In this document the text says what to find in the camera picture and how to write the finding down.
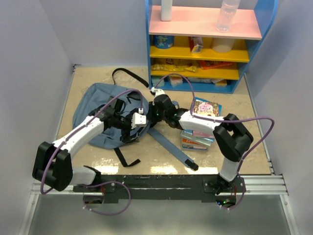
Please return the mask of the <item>orange book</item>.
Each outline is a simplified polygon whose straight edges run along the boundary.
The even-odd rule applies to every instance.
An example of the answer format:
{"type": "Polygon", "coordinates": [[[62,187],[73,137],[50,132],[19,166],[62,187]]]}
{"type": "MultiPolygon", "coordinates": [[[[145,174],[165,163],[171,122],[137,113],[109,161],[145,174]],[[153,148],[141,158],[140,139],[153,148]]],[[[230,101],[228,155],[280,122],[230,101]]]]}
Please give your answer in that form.
{"type": "Polygon", "coordinates": [[[183,149],[200,150],[200,151],[208,150],[206,146],[200,145],[194,141],[191,141],[185,138],[181,139],[181,146],[183,149]]]}

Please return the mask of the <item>red snack packet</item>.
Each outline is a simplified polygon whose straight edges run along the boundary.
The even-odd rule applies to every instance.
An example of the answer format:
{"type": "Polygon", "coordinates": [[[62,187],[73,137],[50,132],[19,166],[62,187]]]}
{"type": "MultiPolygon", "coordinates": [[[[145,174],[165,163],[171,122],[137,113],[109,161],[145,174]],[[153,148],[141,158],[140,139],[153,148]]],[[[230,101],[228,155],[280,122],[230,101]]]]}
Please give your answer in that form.
{"type": "Polygon", "coordinates": [[[217,69],[231,66],[232,62],[225,62],[225,61],[208,61],[208,60],[199,60],[198,64],[201,69],[209,70],[209,69],[217,69]]]}

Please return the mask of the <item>blue round tin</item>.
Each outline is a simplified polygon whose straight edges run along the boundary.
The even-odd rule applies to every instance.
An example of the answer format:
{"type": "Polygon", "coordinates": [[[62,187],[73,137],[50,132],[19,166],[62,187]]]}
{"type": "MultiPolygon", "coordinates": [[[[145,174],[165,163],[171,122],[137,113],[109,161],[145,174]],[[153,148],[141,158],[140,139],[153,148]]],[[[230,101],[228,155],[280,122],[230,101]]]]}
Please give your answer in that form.
{"type": "Polygon", "coordinates": [[[153,44],[159,49],[169,49],[174,45],[174,36],[170,35],[154,35],[153,44]]]}

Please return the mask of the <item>red white carton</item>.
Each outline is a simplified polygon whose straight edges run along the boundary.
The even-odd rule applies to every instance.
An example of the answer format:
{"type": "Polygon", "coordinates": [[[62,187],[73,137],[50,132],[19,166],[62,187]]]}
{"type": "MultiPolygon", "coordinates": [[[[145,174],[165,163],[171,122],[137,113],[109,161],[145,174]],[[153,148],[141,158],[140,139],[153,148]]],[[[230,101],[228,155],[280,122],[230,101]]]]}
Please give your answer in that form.
{"type": "Polygon", "coordinates": [[[203,48],[202,37],[188,37],[191,53],[201,53],[203,48]]]}

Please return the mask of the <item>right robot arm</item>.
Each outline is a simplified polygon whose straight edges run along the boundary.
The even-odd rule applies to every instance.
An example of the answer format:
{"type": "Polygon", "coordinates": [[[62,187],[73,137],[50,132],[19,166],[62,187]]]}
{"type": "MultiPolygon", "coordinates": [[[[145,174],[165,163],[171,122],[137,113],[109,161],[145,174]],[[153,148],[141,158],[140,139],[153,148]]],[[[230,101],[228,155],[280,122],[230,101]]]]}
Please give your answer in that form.
{"type": "Polygon", "coordinates": [[[153,117],[158,121],[164,121],[172,128],[199,131],[214,137],[224,161],[216,179],[208,184],[216,194],[230,192],[235,187],[240,160],[253,142],[252,134],[234,114],[212,117],[195,112],[195,107],[199,106],[196,99],[187,110],[177,108],[166,94],[153,95],[153,117]]]}

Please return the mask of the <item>clear plastic bottle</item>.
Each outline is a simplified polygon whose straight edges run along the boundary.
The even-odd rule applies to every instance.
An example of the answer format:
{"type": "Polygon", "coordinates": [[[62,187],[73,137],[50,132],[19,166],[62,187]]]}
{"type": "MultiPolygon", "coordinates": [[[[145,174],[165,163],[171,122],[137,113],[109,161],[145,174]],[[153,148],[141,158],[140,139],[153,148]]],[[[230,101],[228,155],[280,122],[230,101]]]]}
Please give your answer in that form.
{"type": "Polygon", "coordinates": [[[216,29],[219,32],[225,33],[231,29],[232,21],[240,2],[241,0],[223,0],[216,22],[216,29]]]}

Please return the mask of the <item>pink cover book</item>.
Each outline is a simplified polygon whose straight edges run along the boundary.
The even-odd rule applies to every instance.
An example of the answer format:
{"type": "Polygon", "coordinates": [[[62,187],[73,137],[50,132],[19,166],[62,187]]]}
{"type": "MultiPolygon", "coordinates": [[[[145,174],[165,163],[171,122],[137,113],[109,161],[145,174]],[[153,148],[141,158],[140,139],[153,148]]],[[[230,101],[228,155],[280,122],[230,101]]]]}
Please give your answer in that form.
{"type": "MultiPolygon", "coordinates": [[[[221,115],[222,105],[202,98],[195,97],[193,113],[210,117],[219,117],[221,115]]],[[[200,131],[192,130],[192,135],[198,138],[208,138],[214,141],[214,136],[200,131]]]]}

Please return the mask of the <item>white round container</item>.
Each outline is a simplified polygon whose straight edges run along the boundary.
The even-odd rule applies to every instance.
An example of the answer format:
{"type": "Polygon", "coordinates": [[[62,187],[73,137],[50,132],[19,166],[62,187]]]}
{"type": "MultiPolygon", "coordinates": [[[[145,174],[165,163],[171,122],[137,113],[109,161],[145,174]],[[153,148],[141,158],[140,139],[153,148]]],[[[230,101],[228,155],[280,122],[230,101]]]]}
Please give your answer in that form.
{"type": "Polygon", "coordinates": [[[211,48],[217,53],[230,52],[236,42],[236,39],[213,38],[211,48]]]}

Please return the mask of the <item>teal book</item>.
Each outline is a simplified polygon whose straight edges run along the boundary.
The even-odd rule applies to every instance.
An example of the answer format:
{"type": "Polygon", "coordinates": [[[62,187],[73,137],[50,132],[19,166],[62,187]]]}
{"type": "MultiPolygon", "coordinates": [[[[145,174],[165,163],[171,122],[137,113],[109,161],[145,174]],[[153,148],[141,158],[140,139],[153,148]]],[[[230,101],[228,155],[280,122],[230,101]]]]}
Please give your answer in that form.
{"type": "Polygon", "coordinates": [[[180,136],[203,146],[210,146],[215,141],[214,138],[195,136],[192,130],[182,130],[180,136]]]}

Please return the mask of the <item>blue shelf unit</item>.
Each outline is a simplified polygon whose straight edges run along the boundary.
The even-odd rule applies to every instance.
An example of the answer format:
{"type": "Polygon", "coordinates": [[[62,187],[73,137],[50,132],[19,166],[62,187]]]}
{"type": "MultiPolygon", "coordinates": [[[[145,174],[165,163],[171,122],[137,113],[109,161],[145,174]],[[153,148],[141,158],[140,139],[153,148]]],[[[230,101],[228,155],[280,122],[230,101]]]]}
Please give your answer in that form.
{"type": "Polygon", "coordinates": [[[238,9],[230,30],[220,32],[217,8],[172,6],[169,21],[161,6],[145,2],[148,79],[164,78],[165,90],[233,93],[269,32],[278,1],[259,0],[238,9]]]}

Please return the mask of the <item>yellow sponge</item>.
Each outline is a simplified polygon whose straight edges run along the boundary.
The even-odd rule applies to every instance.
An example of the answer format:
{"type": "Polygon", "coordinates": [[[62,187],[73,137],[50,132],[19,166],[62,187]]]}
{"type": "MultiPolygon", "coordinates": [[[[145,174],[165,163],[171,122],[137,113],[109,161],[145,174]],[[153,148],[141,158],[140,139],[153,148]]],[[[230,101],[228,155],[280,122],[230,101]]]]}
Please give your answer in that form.
{"type": "Polygon", "coordinates": [[[227,86],[227,80],[221,80],[215,83],[216,87],[226,87],[227,86]]]}

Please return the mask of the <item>blue student backpack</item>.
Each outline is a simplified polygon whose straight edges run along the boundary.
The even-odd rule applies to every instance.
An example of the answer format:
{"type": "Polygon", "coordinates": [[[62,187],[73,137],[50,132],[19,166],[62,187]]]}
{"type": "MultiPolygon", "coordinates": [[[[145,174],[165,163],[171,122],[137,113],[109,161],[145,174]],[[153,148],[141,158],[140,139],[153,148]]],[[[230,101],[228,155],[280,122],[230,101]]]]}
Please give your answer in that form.
{"type": "Polygon", "coordinates": [[[72,124],[76,128],[87,117],[93,116],[103,120],[104,130],[89,143],[96,147],[113,149],[124,167],[128,167],[128,164],[119,148],[138,142],[140,137],[148,133],[185,166],[198,170],[198,165],[192,159],[154,128],[162,120],[157,115],[164,117],[164,112],[179,108],[169,99],[163,99],[162,103],[162,107],[156,107],[139,93],[115,83],[95,83],[88,88],[76,108],[72,124]],[[147,124],[131,128],[132,116],[140,107],[147,117],[147,124]]]}

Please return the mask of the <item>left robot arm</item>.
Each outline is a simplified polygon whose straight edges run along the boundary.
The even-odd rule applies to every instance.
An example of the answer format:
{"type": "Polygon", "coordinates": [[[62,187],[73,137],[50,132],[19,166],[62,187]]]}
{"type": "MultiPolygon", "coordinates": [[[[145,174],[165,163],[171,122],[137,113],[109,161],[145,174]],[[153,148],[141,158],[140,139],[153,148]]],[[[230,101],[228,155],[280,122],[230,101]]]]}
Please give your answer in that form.
{"type": "Polygon", "coordinates": [[[41,194],[53,189],[63,191],[70,185],[84,185],[90,192],[101,188],[99,171],[89,166],[74,168],[72,160],[83,146],[107,129],[121,130],[122,137],[126,139],[134,133],[134,117],[143,111],[135,108],[124,117],[119,113],[122,103],[120,99],[110,100],[89,112],[83,122],[64,137],[39,145],[32,176],[40,181],[41,194]]]}

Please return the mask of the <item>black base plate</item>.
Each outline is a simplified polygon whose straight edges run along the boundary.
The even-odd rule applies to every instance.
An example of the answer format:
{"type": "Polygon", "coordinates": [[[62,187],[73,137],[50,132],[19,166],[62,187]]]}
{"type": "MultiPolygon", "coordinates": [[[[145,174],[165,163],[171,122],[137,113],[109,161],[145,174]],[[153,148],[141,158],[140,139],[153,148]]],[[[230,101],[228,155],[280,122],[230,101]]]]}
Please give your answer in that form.
{"type": "Polygon", "coordinates": [[[77,185],[73,191],[104,196],[106,203],[120,199],[198,200],[231,207],[246,192],[243,178],[228,183],[219,175],[101,175],[91,186],[77,185]]]}

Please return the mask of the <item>yellow snack bag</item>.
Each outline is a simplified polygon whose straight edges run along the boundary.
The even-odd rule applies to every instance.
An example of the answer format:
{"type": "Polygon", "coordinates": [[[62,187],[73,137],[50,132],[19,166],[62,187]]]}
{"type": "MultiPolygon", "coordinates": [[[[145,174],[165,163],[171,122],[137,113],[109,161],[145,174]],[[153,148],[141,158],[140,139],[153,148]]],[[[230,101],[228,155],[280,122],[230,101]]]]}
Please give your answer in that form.
{"type": "Polygon", "coordinates": [[[192,60],[155,58],[151,66],[151,70],[169,72],[196,72],[197,65],[192,60]]]}

